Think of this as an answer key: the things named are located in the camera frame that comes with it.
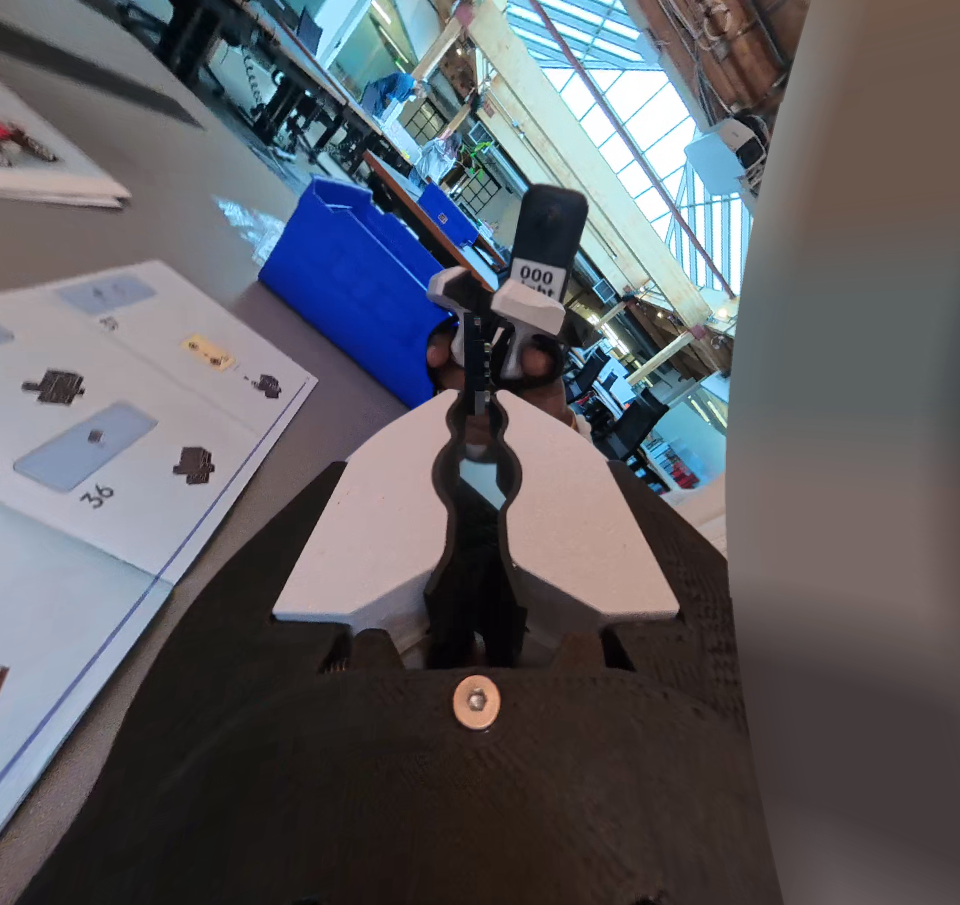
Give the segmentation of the blue box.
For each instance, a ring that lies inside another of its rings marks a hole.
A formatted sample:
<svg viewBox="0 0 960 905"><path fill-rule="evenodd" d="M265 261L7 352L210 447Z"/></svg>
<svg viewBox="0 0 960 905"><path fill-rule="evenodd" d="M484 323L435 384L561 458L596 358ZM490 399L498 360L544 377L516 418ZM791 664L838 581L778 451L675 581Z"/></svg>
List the blue box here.
<svg viewBox="0 0 960 905"><path fill-rule="evenodd" d="M417 205L457 248L475 245L479 231L474 222L453 200L433 182L427 182L417 199Z"/></svg>

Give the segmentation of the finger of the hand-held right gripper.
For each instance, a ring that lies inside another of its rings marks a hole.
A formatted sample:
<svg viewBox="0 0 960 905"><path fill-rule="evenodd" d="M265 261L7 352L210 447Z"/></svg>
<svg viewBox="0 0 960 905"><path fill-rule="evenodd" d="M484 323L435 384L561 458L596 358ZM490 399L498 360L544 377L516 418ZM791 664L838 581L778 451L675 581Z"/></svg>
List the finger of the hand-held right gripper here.
<svg viewBox="0 0 960 905"><path fill-rule="evenodd" d="M513 278L493 294L490 309L515 328L550 337L560 335L567 314L560 301Z"/></svg>
<svg viewBox="0 0 960 905"><path fill-rule="evenodd" d="M426 298L451 314L471 314L488 319L492 314L493 293L468 268L444 268L429 281Z"/></svg>

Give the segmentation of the clear plastic scrap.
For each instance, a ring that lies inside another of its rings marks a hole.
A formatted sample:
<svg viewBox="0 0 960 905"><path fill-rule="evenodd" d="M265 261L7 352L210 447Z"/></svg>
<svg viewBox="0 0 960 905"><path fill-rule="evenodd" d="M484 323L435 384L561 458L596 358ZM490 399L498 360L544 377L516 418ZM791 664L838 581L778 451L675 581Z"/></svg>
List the clear plastic scrap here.
<svg viewBox="0 0 960 905"><path fill-rule="evenodd" d="M211 200L225 221L249 245L253 263L264 266L282 238L286 222L221 195L213 194Z"/></svg>

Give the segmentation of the open lego instruction booklet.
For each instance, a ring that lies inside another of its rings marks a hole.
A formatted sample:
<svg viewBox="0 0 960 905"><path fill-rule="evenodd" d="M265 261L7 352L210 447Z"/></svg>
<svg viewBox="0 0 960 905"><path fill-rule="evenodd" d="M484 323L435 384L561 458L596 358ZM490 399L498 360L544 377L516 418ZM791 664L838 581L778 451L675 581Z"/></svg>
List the open lego instruction booklet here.
<svg viewBox="0 0 960 905"><path fill-rule="evenodd" d="M6 827L317 380L150 261L2 293Z"/></svg>

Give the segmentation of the long wooden office desk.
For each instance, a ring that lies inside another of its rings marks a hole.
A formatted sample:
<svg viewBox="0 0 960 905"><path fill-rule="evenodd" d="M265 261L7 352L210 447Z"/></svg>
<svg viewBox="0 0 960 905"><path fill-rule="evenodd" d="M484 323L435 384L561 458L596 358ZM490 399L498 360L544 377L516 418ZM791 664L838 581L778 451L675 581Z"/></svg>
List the long wooden office desk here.
<svg viewBox="0 0 960 905"><path fill-rule="evenodd" d="M303 142L315 163L339 131L347 130L352 144L349 172L356 173L370 152L378 158L406 161L401 144L367 113L329 74L306 43L289 26L288 8L281 0L168 0L174 10L162 29L156 54L188 88L198 87L211 51L223 41L247 59L262 53L271 73L278 75L272 97L256 95L251 131L267 149L276 147L288 131Z"/></svg>

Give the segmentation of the closed lego instruction booklet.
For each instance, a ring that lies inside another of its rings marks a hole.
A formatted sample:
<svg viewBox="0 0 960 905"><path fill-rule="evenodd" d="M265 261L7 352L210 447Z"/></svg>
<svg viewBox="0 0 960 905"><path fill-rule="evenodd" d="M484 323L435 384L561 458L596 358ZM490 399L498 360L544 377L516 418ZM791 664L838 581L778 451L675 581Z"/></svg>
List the closed lego instruction booklet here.
<svg viewBox="0 0 960 905"><path fill-rule="evenodd" d="M121 208L131 192L7 85L1 85L1 198Z"/></svg>

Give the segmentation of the person's right hand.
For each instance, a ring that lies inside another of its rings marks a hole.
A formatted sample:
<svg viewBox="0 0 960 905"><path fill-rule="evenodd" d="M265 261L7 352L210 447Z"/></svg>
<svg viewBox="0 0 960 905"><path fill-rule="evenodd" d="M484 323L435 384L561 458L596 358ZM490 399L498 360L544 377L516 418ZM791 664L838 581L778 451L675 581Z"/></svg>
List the person's right hand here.
<svg viewBox="0 0 960 905"><path fill-rule="evenodd" d="M447 390L464 389L465 371L452 357L452 344L459 329L459 320L450 317L439 323L426 341L426 370L436 394ZM557 419L583 437L590 435L590 427L570 408L562 381L566 354L550 335L535 334L523 348L520 357L520 377L516 380L496 380L498 391L507 391Z"/></svg>

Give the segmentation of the blue plastic bin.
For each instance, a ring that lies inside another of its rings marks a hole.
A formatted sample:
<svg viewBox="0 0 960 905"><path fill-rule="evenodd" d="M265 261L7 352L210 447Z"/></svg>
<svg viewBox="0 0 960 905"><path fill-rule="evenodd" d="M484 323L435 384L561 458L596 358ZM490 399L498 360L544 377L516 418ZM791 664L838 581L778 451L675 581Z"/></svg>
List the blue plastic bin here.
<svg viewBox="0 0 960 905"><path fill-rule="evenodd" d="M434 395L427 342L448 312L427 298L443 266L370 190L312 177L259 281L409 409Z"/></svg>

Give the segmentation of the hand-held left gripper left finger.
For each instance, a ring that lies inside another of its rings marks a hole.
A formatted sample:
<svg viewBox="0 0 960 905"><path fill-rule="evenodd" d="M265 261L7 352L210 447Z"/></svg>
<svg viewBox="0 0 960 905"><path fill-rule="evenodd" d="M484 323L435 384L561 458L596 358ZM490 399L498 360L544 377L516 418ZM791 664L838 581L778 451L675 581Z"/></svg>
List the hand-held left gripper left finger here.
<svg viewBox="0 0 960 905"><path fill-rule="evenodd" d="M433 468L450 443L448 417L459 396L441 392L347 459L275 601L276 620L426 635L424 594L449 525Z"/></svg>

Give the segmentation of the glass skylight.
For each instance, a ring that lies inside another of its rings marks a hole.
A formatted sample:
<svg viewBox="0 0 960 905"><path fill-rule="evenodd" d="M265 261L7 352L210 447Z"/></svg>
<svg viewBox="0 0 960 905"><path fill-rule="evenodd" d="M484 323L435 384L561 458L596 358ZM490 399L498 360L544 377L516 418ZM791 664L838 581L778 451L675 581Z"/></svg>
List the glass skylight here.
<svg viewBox="0 0 960 905"><path fill-rule="evenodd" d="M630 199L702 289L741 293L752 212L691 153L707 115L626 0L507 0L505 16Z"/></svg>

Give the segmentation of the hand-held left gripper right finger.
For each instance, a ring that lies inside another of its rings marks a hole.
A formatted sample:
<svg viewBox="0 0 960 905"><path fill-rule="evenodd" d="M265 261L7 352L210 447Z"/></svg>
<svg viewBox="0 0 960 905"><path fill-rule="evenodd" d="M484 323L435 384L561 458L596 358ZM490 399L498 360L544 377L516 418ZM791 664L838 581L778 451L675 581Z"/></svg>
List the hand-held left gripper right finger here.
<svg viewBox="0 0 960 905"><path fill-rule="evenodd" d="M513 593L542 646L673 620L679 601L606 459L579 431L506 391L501 442L518 475L501 512Z"/></svg>

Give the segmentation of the black lego plate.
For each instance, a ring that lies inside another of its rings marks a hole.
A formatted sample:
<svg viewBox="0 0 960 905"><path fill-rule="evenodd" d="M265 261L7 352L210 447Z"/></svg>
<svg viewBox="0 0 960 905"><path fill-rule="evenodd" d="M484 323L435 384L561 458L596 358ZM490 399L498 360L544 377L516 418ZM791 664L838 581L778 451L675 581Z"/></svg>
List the black lego plate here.
<svg viewBox="0 0 960 905"><path fill-rule="evenodd" d="M495 324L475 311L465 311L461 321L463 396L466 413L486 414L491 380L491 355Z"/></svg>

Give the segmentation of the black office chair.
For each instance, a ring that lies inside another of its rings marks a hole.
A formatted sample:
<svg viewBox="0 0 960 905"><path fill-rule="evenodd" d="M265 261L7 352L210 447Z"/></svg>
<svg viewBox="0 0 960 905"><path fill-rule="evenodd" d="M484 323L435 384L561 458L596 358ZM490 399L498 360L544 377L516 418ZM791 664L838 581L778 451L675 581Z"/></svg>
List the black office chair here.
<svg viewBox="0 0 960 905"><path fill-rule="evenodd" d="M608 459L626 463L639 453L642 443L667 415L668 406L648 387L636 391L624 366L606 359L592 392L603 412L592 426L595 446Z"/></svg>

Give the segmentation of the white ceiling unit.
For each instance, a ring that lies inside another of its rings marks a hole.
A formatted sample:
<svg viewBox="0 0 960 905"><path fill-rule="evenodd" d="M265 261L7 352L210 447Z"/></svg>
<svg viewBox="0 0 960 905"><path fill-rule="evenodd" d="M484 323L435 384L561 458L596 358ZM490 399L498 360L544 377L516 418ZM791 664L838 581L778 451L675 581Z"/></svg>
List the white ceiling unit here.
<svg viewBox="0 0 960 905"><path fill-rule="evenodd" d="M762 185L770 138L766 121L742 110L698 133L683 152L709 196L756 197Z"/></svg>

